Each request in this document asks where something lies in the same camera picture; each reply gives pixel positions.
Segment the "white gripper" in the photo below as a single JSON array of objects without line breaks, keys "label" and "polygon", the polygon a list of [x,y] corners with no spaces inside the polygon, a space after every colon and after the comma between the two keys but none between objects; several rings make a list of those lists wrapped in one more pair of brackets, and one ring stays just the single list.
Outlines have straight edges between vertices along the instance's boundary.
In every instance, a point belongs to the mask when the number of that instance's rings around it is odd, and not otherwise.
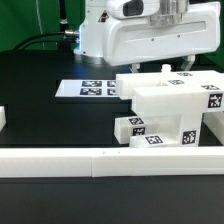
[{"label": "white gripper", "polygon": [[133,1],[133,19],[126,43],[138,73],[142,62],[184,57],[181,69],[189,71],[196,54],[215,51],[220,45],[218,1]]}]

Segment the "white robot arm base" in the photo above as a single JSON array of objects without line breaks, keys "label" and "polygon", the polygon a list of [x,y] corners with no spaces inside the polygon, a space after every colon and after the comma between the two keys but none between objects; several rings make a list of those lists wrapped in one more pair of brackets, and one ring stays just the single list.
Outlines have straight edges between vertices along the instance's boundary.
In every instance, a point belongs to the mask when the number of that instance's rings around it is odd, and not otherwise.
[{"label": "white robot arm base", "polygon": [[85,18],[74,50],[82,61],[112,66],[134,62],[126,43],[134,11],[133,0],[85,0]]}]

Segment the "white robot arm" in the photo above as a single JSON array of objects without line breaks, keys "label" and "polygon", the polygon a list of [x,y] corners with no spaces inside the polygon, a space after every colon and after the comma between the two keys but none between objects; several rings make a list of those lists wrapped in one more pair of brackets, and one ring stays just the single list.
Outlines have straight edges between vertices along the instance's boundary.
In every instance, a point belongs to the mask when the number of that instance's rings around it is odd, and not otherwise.
[{"label": "white robot arm", "polygon": [[127,65],[214,52],[220,45],[218,1],[107,0],[103,58]]}]

